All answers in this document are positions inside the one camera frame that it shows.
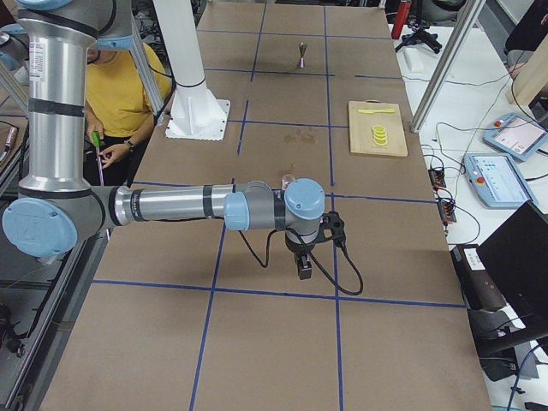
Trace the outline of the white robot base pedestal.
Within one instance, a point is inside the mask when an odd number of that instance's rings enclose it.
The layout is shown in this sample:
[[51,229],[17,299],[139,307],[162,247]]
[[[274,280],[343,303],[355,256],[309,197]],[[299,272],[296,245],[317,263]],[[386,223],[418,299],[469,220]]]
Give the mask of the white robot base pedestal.
[[166,136],[220,141],[230,101],[217,99],[206,84],[191,3],[158,0],[153,4],[176,83]]

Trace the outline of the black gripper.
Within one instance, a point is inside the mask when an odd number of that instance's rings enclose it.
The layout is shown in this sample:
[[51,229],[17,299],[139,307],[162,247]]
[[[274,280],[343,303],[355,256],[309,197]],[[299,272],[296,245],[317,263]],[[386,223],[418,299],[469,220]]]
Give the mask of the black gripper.
[[300,280],[312,277],[312,264],[306,250],[311,251],[316,244],[333,241],[335,246],[345,248],[344,221],[336,211],[324,213],[315,220],[295,220],[285,230],[286,245],[295,253],[295,265]]

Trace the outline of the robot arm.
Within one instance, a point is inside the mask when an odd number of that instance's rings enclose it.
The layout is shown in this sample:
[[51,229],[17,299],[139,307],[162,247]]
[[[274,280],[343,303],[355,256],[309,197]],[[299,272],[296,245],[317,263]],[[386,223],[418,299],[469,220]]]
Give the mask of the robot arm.
[[65,253],[102,229],[146,221],[221,219],[227,229],[282,231],[299,276],[318,261],[315,244],[345,248],[344,224],[325,193],[301,178],[274,190],[263,182],[166,190],[94,187],[83,177],[86,53],[131,29],[123,1],[23,1],[30,38],[29,171],[3,213],[7,239],[39,258]]

